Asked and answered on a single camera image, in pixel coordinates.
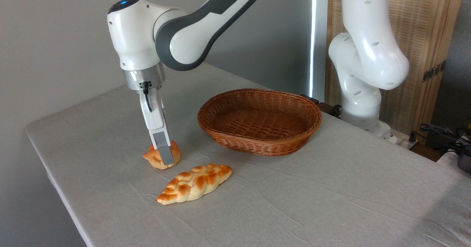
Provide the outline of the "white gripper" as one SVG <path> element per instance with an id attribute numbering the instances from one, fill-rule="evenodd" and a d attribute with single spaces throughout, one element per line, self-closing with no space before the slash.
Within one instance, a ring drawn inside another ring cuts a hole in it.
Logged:
<path id="1" fill-rule="evenodd" d="M 150 89 L 148 94 L 139 91 L 141 111 L 147 129 L 152 134 L 153 146 L 159 152 L 164 165 L 174 163 L 170 149 L 170 142 L 167 141 L 167 125 L 163 111 L 163 101 L 158 89 Z"/>

